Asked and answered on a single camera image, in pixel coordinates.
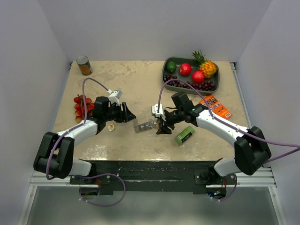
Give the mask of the amber bottle cap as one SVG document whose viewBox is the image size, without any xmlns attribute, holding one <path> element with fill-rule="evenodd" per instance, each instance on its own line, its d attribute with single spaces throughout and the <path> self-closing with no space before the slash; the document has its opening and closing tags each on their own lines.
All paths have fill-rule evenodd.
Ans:
<svg viewBox="0 0 300 225">
<path fill-rule="evenodd" d="M 113 124 L 108 125 L 107 129 L 109 131 L 113 131 L 115 129 L 115 126 Z"/>
</svg>

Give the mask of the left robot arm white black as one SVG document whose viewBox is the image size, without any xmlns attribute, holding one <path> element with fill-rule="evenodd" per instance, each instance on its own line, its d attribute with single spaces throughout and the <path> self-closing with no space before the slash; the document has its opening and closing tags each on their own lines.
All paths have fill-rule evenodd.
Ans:
<svg viewBox="0 0 300 225">
<path fill-rule="evenodd" d="M 126 123 L 134 119 L 136 116 L 125 102 L 111 103 L 107 97 L 97 97 L 93 110 L 88 111 L 86 121 L 65 131 L 44 134 L 33 169 L 45 173 L 49 180 L 78 175 L 85 183 L 92 184 L 97 179 L 97 172 L 92 169 L 90 162 L 74 158 L 74 148 L 100 133 L 109 121 Z"/>
</svg>

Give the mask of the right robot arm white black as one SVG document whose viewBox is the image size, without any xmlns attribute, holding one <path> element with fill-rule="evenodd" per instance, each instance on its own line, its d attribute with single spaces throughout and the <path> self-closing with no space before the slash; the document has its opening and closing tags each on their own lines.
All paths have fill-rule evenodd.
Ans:
<svg viewBox="0 0 300 225">
<path fill-rule="evenodd" d="M 233 173 L 253 175 L 270 159 L 270 149 L 263 142 L 264 135 L 258 127 L 247 128 L 227 121 L 202 104 L 194 105 L 184 92 L 172 95 L 172 100 L 175 105 L 172 112 L 161 104 L 151 107 L 152 116 L 159 122 L 158 135 L 171 134 L 174 125 L 184 121 L 214 133 L 234 148 L 234 157 L 218 160 L 204 174 L 212 183 L 220 184 Z"/>
</svg>

